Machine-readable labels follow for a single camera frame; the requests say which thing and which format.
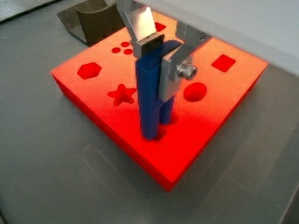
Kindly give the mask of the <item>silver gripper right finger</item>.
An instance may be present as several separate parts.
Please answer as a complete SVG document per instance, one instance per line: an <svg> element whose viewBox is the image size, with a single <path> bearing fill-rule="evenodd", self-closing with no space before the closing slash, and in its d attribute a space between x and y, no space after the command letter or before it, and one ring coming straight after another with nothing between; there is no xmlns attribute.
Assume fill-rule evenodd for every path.
<svg viewBox="0 0 299 224"><path fill-rule="evenodd" d="M183 43L163 57L159 84L159 98L163 102L178 93L182 80L191 81L195 78L198 67L193 64L193 54L211 40L211 35L183 22L177 24L175 36Z"/></svg>

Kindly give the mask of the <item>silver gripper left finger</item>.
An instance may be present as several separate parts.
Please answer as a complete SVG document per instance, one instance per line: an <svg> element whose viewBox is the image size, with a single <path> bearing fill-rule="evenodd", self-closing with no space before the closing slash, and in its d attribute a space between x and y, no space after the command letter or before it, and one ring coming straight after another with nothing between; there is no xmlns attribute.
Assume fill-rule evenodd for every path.
<svg viewBox="0 0 299 224"><path fill-rule="evenodd" d="M165 35L155 28L154 14L149 6L134 0L117 0L117 9L131 36L134 55L141 59L163 44Z"/></svg>

